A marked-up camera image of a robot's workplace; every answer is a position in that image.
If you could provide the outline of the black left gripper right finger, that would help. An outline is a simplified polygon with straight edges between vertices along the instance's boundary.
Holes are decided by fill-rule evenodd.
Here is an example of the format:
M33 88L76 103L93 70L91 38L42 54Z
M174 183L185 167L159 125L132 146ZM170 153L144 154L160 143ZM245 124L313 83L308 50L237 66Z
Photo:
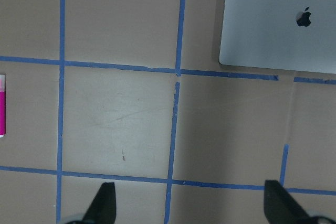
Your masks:
M277 180L265 181L263 209L271 224L335 223L327 216L308 214Z

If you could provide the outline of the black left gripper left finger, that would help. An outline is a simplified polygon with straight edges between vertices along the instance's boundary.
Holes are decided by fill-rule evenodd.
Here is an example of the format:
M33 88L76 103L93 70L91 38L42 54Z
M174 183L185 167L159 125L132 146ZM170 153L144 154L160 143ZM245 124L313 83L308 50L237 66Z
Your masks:
M114 224L117 217L115 184L103 183L80 223Z

